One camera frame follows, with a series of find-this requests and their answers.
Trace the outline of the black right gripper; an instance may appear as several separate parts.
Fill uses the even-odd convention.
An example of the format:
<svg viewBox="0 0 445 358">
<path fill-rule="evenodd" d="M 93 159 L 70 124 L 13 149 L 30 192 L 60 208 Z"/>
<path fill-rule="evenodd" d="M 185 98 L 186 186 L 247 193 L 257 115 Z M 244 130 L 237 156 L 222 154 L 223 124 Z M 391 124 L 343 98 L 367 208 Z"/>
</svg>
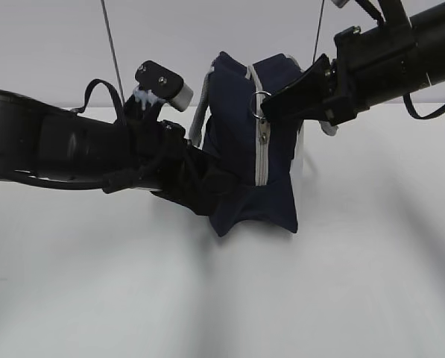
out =
<svg viewBox="0 0 445 358">
<path fill-rule="evenodd" d="M 336 57 L 320 57 L 298 78 L 263 100 L 273 122 L 351 121 L 372 106 L 401 97 L 418 85 L 418 50 L 405 14 L 390 15 L 362 31 L 351 26 L 334 36 Z"/>
</svg>

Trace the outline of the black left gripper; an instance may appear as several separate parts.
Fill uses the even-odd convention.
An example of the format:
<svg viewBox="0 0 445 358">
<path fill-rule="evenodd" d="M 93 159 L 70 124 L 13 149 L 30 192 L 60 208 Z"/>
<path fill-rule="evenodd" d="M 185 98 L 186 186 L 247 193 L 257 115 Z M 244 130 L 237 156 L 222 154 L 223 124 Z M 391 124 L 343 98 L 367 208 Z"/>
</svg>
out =
<svg viewBox="0 0 445 358">
<path fill-rule="evenodd" d="M 105 176 L 104 192 L 146 189 L 197 216 L 211 216 L 242 178 L 225 168 L 219 158 L 196 148 L 186 129 L 161 119 L 161 112 L 161 104 L 124 103 L 131 158 L 127 167 Z"/>
</svg>

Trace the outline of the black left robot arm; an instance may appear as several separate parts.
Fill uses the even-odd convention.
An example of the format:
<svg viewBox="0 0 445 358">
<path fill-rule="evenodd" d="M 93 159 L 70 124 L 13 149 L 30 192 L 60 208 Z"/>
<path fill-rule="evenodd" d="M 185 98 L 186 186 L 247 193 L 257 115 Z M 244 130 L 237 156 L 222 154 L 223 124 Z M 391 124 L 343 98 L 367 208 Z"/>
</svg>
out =
<svg viewBox="0 0 445 358">
<path fill-rule="evenodd" d="M 143 189 L 212 215 L 240 179 L 196 148 L 183 126 L 162 119 L 161 104 L 115 100 L 116 119 L 87 118 L 0 89 L 0 180 L 44 189 Z"/>
</svg>

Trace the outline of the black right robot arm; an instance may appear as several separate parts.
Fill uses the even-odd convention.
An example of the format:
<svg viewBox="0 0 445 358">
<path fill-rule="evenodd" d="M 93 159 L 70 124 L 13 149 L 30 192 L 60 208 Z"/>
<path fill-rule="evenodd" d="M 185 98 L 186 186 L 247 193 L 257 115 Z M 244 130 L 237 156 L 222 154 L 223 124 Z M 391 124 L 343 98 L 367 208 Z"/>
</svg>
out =
<svg viewBox="0 0 445 358">
<path fill-rule="evenodd" d="M 421 115 L 412 93 L 445 82 L 445 2 L 407 16 L 401 1 L 360 6 L 376 21 L 334 37 L 337 51 L 322 54 L 300 77 L 266 97 L 261 108 L 271 122 L 314 119 L 332 126 L 354 120 L 372 106 L 401 98 L 417 120 L 445 114 L 445 103 Z"/>
</svg>

